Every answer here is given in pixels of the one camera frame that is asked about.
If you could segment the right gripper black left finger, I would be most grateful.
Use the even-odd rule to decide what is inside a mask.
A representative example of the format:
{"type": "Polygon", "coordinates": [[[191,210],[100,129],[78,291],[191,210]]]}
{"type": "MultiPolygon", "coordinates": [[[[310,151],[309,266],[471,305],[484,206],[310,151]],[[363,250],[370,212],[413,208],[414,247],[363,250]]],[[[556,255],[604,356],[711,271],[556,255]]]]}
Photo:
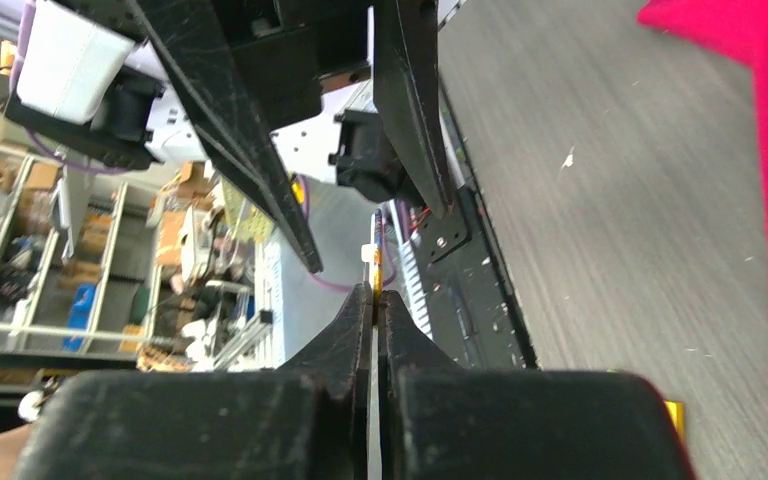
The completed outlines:
{"type": "Polygon", "coordinates": [[[94,370],[45,405],[17,479],[363,479],[372,293],[275,369],[94,370]]]}

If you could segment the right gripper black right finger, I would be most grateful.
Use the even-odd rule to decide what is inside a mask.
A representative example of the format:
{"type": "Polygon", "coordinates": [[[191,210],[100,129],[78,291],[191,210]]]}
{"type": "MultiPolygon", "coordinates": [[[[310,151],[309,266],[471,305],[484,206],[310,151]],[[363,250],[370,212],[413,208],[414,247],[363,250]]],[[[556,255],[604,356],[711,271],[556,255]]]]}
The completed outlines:
{"type": "Polygon", "coordinates": [[[627,372],[466,369],[378,310],[386,479],[692,479],[665,400],[627,372]]]}

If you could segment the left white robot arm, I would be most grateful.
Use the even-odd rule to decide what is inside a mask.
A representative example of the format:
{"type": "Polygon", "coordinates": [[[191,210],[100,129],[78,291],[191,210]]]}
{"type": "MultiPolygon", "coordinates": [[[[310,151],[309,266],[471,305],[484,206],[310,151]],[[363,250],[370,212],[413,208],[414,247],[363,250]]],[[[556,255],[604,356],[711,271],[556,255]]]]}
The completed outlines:
{"type": "Polygon", "coordinates": [[[369,148],[335,156],[374,201],[447,215],[434,1],[22,1],[7,117],[106,173],[209,161],[323,264],[291,194],[287,127],[332,132],[342,91],[370,81],[369,148]]]}

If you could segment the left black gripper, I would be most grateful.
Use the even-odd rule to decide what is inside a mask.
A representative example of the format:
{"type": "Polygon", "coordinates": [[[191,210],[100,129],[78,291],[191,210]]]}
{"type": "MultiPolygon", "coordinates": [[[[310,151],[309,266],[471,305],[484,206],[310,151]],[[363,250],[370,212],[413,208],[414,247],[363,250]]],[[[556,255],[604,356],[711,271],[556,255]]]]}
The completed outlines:
{"type": "MultiPolygon", "coordinates": [[[[128,6],[213,166],[273,220],[309,272],[322,271],[269,129],[319,115],[324,94],[371,77],[371,3],[131,1],[128,6]]],[[[440,122],[437,3],[375,1],[373,12],[375,106],[418,194],[432,215],[445,217],[454,205],[454,180],[440,122]]]]}

